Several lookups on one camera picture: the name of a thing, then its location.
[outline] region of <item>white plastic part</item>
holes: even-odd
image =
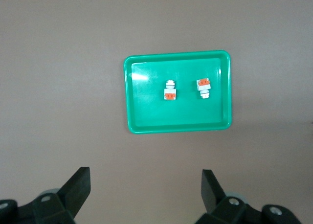
[[[202,93],[200,94],[201,98],[209,98],[210,97],[210,93]]]
[[[175,89],[175,81],[173,80],[166,81],[165,87],[167,89]]]
[[[164,89],[164,100],[176,100],[175,81],[166,81]]]
[[[208,84],[208,85],[199,85],[199,82],[203,81],[203,80],[206,80],[210,83],[210,80],[209,78],[204,78],[204,79],[200,79],[200,80],[197,80],[197,90],[200,91],[200,96],[201,98],[209,98],[210,97],[210,93],[209,93],[209,89],[211,89],[211,85]]]
[[[205,85],[205,86],[197,86],[197,89],[200,91],[200,90],[209,90],[211,89],[211,85],[208,84],[208,85]]]

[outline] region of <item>orange lever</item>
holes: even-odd
[[[165,97],[166,97],[167,100],[174,100],[175,97],[176,97],[176,94],[174,94],[174,93],[166,93]]]
[[[198,82],[198,85],[199,85],[199,86],[206,86],[206,85],[208,85],[208,84],[210,84],[210,81],[208,81],[207,79],[201,79],[201,80],[199,80],[199,82]]]

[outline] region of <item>black robotic claw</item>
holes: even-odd
[[[237,197],[228,197],[211,170],[202,171],[201,196],[205,213],[196,224],[301,224],[294,214],[278,205],[257,211]]]
[[[56,194],[41,195],[22,207],[14,200],[0,201],[0,224],[75,224],[89,193],[90,171],[82,167]],[[202,172],[201,195],[207,213],[196,224],[301,224],[282,206],[265,205],[260,212],[228,197],[211,170]]]
[[[90,170],[81,167],[56,193],[37,197],[18,207],[14,200],[0,201],[1,224],[75,224],[73,218],[90,193]]]

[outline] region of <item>white electrical connector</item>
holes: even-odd
[[[211,89],[209,78],[197,80],[197,89],[200,91],[201,98],[209,98],[209,89]]]
[[[166,81],[165,89],[164,89],[164,99],[165,100],[176,99],[175,81],[173,80]]]

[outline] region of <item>gray table surface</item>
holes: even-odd
[[[128,131],[129,55],[227,50],[226,131]],[[79,224],[192,224],[201,170],[313,221],[313,0],[0,0],[0,199],[90,166]]]

